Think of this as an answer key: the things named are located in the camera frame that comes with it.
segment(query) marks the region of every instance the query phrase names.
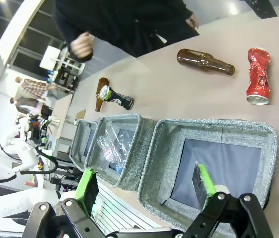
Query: red crushed can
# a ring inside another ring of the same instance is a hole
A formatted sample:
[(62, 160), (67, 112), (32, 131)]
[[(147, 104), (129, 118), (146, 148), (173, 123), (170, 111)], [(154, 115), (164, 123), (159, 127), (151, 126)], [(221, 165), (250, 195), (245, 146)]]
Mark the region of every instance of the red crushed can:
[(250, 48), (248, 61), (250, 84), (246, 92), (247, 101), (254, 105), (268, 104), (270, 101), (270, 86), (267, 80), (269, 53), (259, 48)]

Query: hair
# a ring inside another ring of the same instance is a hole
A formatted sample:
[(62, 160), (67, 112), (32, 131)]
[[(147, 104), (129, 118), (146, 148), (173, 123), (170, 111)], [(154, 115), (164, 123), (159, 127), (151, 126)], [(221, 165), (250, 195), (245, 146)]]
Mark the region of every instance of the hair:
[(17, 78), (15, 79), (15, 81), (16, 81), (16, 83), (20, 83), (20, 82), (22, 81), (22, 78), (21, 78), (21, 77), (17, 77)]

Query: soda can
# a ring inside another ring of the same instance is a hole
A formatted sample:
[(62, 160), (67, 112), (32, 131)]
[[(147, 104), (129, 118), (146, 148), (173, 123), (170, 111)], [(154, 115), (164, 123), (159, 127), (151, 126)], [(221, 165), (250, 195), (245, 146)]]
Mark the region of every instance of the soda can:
[(132, 109), (135, 102), (132, 97), (119, 94), (106, 85), (101, 88), (100, 93), (97, 95), (97, 97), (101, 98), (103, 101), (117, 103), (126, 110)]
[(267, 67), (270, 56), (260, 48), (248, 50), (250, 63), (250, 83), (247, 89), (247, 101), (254, 105), (264, 105), (270, 102), (270, 86), (268, 84)]

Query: bolt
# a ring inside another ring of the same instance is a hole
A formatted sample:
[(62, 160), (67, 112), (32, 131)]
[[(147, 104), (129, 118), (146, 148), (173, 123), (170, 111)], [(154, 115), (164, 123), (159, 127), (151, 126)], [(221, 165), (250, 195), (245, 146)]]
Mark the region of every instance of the bolt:
[(65, 205), (69, 207), (69, 206), (72, 205), (72, 202), (71, 202), (71, 201), (67, 201), (67, 202), (65, 203)]
[(39, 207), (40, 210), (45, 210), (46, 208), (47, 208), (46, 205), (41, 205), (41, 206)]
[(245, 196), (245, 197), (244, 197), (244, 201), (245, 201), (245, 202), (249, 202), (249, 201), (250, 201), (250, 196), (248, 196), (248, 195)]
[(219, 200), (223, 200), (224, 198), (225, 198), (225, 195), (224, 195), (224, 194), (221, 193), (221, 194), (218, 195), (218, 199), (219, 199)]

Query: person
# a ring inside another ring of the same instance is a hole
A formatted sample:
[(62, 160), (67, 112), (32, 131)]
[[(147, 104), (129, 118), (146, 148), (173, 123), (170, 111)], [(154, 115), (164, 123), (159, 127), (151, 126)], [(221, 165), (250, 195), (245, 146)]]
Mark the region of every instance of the person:
[(22, 89), (35, 99), (46, 99), (48, 90), (55, 90), (55, 86), (48, 86), (45, 82), (38, 82), (31, 79), (22, 79), (16, 77), (16, 83), (19, 83)]
[(269, 0), (244, 0), (261, 19), (276, 17), (277, 14)]
[(90, 34), (135, 57), (199, 35), (183, 0), (55, 0), (54, 19), (79, 62), (93, 55)]
[(52, 113), (52, 110), (47, 105), (34, 98), (19, 98), (17, 100), (11, 98), (10, 103), (15, 104), (20, 113), (30, 113), (32, 115), (41, 114), (44, 119), (48, 119), (48, 116), (51, 116)]

